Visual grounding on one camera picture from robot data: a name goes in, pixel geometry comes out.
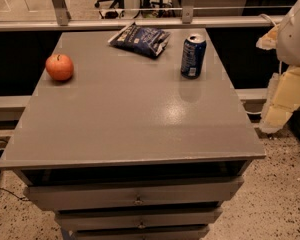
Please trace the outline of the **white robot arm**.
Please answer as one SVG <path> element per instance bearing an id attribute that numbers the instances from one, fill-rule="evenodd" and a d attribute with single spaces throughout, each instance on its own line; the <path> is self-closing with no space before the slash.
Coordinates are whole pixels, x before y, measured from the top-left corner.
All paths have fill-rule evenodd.
<path id="1" fill-rule="evenodd" d="M 300 66 L 300 0 L 279 25 L 276 53 L 285 64 Z"/>

